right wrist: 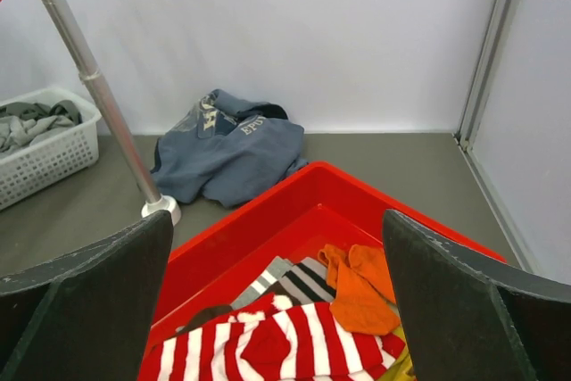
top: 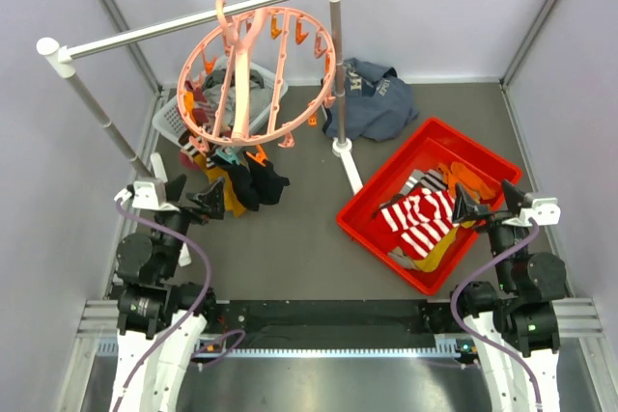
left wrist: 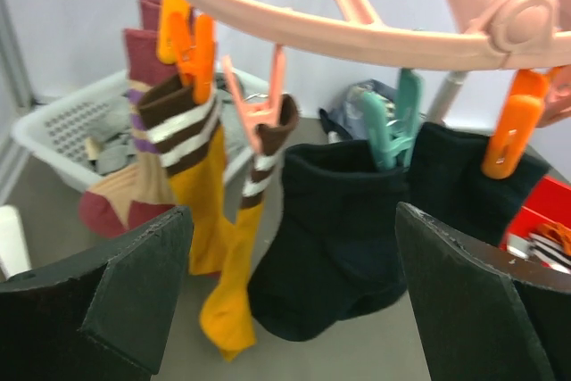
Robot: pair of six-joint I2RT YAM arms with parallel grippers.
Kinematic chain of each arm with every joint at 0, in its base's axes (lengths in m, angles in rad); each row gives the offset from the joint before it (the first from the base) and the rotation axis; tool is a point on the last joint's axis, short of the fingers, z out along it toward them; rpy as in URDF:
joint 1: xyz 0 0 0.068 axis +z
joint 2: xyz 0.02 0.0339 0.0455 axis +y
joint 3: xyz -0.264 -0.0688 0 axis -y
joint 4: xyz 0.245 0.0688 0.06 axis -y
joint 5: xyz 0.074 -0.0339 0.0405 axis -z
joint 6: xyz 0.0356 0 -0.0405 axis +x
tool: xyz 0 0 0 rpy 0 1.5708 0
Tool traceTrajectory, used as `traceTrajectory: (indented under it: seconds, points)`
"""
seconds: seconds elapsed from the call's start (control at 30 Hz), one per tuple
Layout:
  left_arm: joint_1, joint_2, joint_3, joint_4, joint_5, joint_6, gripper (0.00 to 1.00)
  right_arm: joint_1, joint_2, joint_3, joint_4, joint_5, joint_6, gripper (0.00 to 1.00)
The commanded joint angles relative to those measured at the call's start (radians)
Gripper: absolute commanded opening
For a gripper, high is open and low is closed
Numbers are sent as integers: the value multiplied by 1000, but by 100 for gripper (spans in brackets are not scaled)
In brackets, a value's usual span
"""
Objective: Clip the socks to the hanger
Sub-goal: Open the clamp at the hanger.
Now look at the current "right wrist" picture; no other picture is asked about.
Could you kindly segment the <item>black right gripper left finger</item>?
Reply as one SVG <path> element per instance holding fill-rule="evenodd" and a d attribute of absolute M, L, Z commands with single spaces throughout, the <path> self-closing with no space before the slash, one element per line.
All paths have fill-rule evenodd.
<path fill-rule="evenodd" d="M 173 239 L 168 211 L 1 278 L 3 380 L 135 380 Z"/>

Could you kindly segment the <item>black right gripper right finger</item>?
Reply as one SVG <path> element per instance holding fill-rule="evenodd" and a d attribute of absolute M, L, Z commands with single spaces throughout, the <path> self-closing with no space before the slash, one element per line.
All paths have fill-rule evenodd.
<path fill-rule="evenodd" d="M 568 380 L 570 287 L 386 211 L 385 256 L 419 380 Z"/>

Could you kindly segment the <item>orange sock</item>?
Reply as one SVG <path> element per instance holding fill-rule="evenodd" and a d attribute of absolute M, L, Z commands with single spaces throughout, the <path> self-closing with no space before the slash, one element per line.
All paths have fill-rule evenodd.
<path fill-rule="evenodd" d="M 349 251 L 327 244 L 318 252 L 327 267 L 327 285 L 335 290 L 331 312 L 349 332 L 387 335 L 400 324 L 393 283 L 384 251 L 360 244 Z"/>

